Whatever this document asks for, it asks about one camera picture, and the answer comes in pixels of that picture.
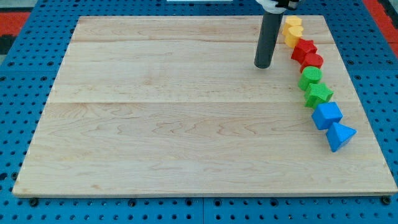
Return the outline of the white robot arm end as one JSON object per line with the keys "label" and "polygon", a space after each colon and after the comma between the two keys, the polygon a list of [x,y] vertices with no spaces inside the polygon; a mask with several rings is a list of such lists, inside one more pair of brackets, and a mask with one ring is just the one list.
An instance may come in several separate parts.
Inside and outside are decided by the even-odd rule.
{"label": "white robot arm end", "polygon": [[256,0],[262,8],[271,14],[282,14],[286,10],[294,11],[302,0]]}

